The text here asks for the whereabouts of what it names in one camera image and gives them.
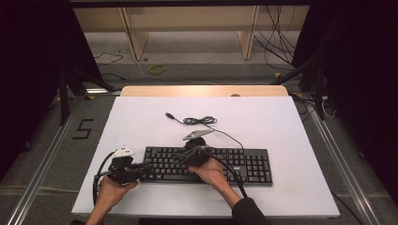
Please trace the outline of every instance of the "spacebar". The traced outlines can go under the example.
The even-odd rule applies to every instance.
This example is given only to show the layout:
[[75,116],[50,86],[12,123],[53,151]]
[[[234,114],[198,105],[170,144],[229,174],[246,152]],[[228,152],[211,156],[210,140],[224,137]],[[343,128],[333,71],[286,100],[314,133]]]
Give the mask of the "spacebar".
[[198,181],[196,175],[164,175],[163,180]]

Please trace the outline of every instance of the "person's right hand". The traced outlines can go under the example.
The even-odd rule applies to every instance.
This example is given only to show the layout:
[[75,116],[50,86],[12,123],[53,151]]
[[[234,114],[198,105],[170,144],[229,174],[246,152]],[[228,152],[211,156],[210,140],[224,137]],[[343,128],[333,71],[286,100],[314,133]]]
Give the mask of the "person's right hand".
[[198,174],[204,182],[215,189],[221,185],[228,185],[222,173],[221,163],[212,157],[200,167],[190,166],[188,171]]

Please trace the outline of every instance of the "keyboard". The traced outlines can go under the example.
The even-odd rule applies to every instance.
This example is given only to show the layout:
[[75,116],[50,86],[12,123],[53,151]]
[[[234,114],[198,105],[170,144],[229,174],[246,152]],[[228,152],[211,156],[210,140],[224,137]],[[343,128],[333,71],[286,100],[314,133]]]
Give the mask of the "keyboard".
[[[189,172],[184,164],[175,165],[173,157],[184,151],[182,147],[148,146],[144,162],[153,165],[141,182],[147,183],[204,183],[194,172]],[[226,163],[237,174],[243,186],[271,186],[272,175],[267,149],[211,148],[211,154]],[[234,175],[224,166],[225,179],[230,185],[237,185]]]

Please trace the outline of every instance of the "white tabletop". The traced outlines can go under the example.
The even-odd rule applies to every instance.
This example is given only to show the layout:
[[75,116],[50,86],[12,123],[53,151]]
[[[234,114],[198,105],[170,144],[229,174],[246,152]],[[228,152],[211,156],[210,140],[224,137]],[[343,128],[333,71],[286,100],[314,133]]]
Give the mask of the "white tabletop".
[[[319,168],[291,97],[117,97],[72,213],[93,209],[93,176],[105,157],[126,145],[142,162],[146,146],[183,146],[182,139],[204,126],[186,126],[165,116],[213,116],[214,128],[245,148],[267,148],[272,187],[245,187],[269,217],[335,218],[340,215]],[[213,132],[207,144],[239,148],[227,136]],[[104,166],[107,170],[110,159]],[[141,218],[229,218],[231,209],[209,185],[140,184],[110,214]]]

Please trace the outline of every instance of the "hand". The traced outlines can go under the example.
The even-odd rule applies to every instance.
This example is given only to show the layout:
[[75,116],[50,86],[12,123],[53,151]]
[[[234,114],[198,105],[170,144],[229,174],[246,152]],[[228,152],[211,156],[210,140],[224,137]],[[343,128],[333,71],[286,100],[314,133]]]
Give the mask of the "hand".
[[212,157],[200,167],[190,166],[188,171],[198,174],[203,181],[215,189],[221,185],[228,185],[222,173],[221,163]]
[[124,195],[132,188],[137,187],[137,185],[138,181],[119,185],[108,176],[103,176],[99,182],[99,196],[97,197],[96,205],[85,224],[101,224],[103,218],[111,211],[112,207],[117,205],[123,199]]

